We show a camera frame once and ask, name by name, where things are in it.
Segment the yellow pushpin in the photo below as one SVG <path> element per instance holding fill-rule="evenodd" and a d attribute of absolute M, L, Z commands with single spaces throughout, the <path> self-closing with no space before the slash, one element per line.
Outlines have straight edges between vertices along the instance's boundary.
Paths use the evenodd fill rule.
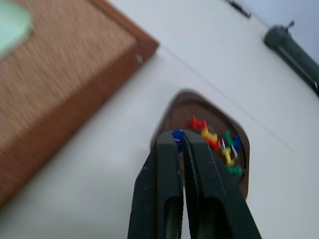
<path fill-rule="evenodd" d="M 221 149 L 222 155 L 226 158 L 226 165 L 227 166 L 234 166 L 235 161 L 231 158 L 231 149 L 229 147 Z"/>
<path fill-rule="evenodd" d="M 208 128 L 204 128 L 201 131 L 201 136 L 206 140 L 208 144 L 216 144 L 218 141 L 218 136 L 216 133 L 211 133 Z"/>

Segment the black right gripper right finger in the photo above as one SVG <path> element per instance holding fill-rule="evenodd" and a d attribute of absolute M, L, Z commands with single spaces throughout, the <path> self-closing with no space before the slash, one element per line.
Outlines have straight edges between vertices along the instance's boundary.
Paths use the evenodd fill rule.
<path fill-rule="evenodd" d="M 236 179 L 194 132 L 182 140 L 191 239 L 262 239 Z"/>

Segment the dark round table leg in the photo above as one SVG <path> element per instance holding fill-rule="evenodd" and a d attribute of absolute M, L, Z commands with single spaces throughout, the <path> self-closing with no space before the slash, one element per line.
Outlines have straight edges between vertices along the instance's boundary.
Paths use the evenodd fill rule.
<path fill-rule="evenodd" d="M 295 25 L 276 24 L 268 29 L 264 43 L 278 54 L 319 97 L 319 64 L 293 39 L 289 29 Z"/>

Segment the green pushpin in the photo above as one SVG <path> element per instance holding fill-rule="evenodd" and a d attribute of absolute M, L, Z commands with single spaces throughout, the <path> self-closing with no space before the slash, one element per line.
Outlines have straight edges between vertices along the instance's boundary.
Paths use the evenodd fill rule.
<path fill-rule="evenodd" d="M 230 131 L 227 130 L 223 133 L 222 144 L 223 144 L 223 147 L 232 147 L 233 141 L 232 141 L 232 137 L 230 135 Z"/>
<path fill-rule="evenodd" d="M 232 175 L 237 177 L 241 177 L 243 174 L 243 170 L 240 165 L 227 166 L 227 169 Z"/>

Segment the wood framed cork board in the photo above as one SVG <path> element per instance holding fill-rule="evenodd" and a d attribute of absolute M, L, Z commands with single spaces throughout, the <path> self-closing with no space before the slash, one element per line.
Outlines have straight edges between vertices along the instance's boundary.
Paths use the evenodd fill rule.
<path fill-rule="evenodd" d="M 155 53 L 107 0 L 12 0 L 32 30 L 0 60 L 0 211 Z"/>

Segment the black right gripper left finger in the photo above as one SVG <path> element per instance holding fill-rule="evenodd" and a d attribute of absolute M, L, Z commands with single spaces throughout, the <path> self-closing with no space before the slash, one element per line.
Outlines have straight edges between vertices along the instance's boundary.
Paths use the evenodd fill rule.
<path fill-rule="evenodd" d="M 181 239 L 183 185 L 170 131 L 160 134 L 134 185 L 127 239 Z"/>

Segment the dark brown wooden tray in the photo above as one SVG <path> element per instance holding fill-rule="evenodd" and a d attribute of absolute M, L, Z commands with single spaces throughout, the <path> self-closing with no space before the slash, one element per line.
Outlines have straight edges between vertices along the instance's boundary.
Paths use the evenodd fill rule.
<path fill-rule="evenodd" d="M 225 144 L 227 141 L 223 135 L 229 132 L 232 140 L 237 144 L 235 148 L 239 148 L 236 151 L 238 158 L 235 160 L 235 165 L 241 166 L 243 170 L 242 175 L 235 178 L 242 194 L 247 198 L 250 162 L 250 142 L 247 134 L 237 121 L 202 95 L 192 91 L 180 91 L 174 95 L 152 135 L 150 147 L 153 146 L 158 135 L 168 130 L 187 129 L 200 134 L 200 130 L 191 126 L 193 118 L 206 121 L 209 131 L 216 133 L 219 139 L 223 138 Z"/>

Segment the blue pushpin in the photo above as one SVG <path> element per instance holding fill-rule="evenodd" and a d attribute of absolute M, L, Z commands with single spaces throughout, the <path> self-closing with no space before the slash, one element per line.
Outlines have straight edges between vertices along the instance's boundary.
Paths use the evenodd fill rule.
<path fill-rule="evenodd" d="M 232 137 L 232 150 L 234 153 L 240 153 L 241 152 L 241 140 L 239 136 Z"/>
<path fill-rule="evenodd" d="M 178 152 L 182 153 L 182 139 L 184 136 L 184 131 L 182 129 L 173 130 L 171 132 L 171 134 L 172 134 L 174 141 L 177 145 Z"/>

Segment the green sticky note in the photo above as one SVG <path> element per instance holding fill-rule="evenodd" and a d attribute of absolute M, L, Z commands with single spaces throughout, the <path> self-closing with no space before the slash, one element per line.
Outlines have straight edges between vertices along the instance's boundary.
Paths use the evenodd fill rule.
<path fill-rule="evenodd" d="M 32 30 L 30 11 L 12 0 L 0 0 L 0 60 L 28 38 Z"/>

